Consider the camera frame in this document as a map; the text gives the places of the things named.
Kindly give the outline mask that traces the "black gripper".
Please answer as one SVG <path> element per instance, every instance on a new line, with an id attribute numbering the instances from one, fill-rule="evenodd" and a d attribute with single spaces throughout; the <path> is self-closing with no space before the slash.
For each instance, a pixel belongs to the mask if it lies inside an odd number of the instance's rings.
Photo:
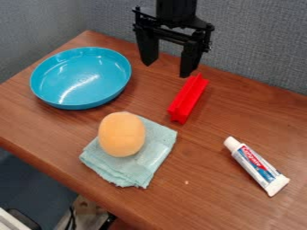
<path id="1" fill-rule="evenodd" d="M 159 40 L 183 45 L 180 77 L 196 70 L 203 52 L 211 50 L 211 32 L 215 26 L 196 15 L 198 0 L 156 0 L 152 8 L 134 9 L 134 31 L 139 54 L 146 66 L 159 58 Z"/>

